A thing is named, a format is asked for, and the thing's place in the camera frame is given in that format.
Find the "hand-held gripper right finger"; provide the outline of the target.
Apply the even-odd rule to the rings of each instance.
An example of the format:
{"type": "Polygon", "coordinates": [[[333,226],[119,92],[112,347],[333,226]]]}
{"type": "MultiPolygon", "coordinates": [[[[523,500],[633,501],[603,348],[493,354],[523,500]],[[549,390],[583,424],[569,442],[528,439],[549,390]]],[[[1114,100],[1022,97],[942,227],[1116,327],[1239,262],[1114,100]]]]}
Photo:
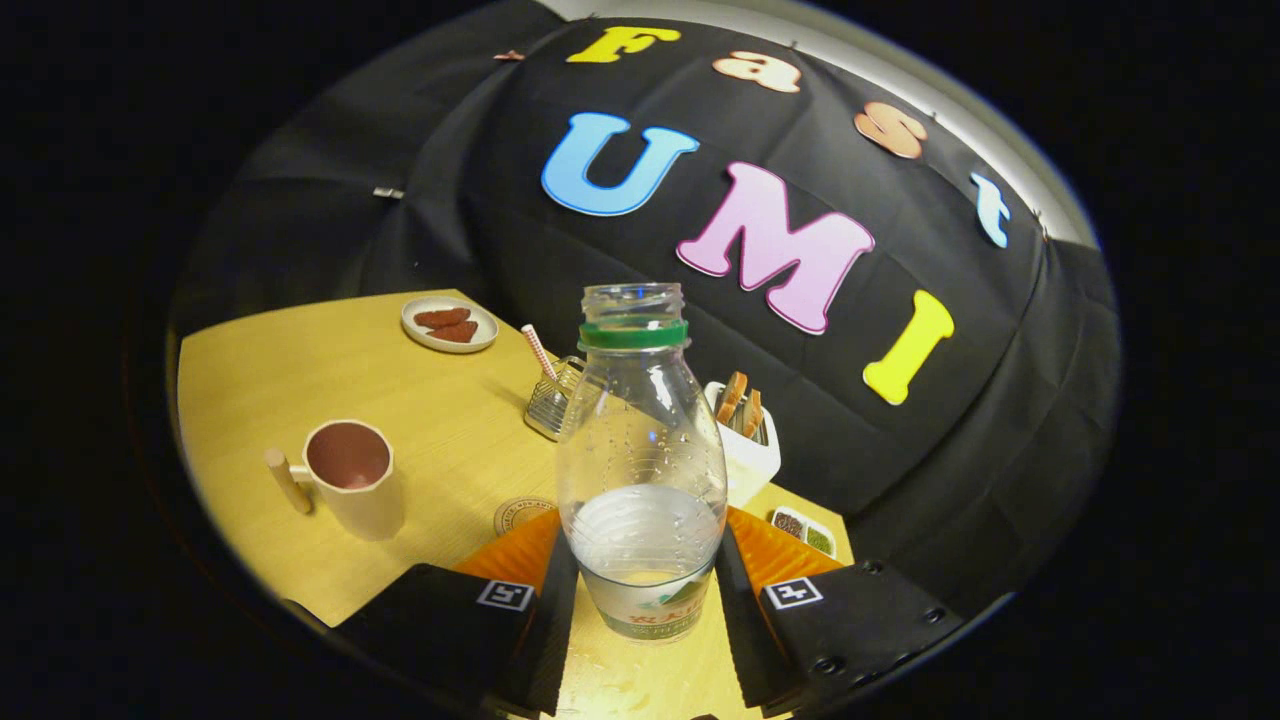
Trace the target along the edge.
{"type": "Polygon", "coordinates": [[[842,565],[740,509],[727,512],[716,578],[744,703],[763,711],[833,711],[965,623],[890,565],[842,565]]]}

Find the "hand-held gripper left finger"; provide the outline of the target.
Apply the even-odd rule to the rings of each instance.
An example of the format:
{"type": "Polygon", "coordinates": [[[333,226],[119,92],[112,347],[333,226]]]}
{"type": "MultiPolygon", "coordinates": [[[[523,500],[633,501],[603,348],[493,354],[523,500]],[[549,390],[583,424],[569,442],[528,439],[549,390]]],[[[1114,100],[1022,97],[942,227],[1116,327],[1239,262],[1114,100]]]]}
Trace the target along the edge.
{"type": "Polygon", "coordinates": [[[554,715],[577,579],[552,509],[452,569],[413,565],[335,638],[422,687],[452,716],[554,715]]]}

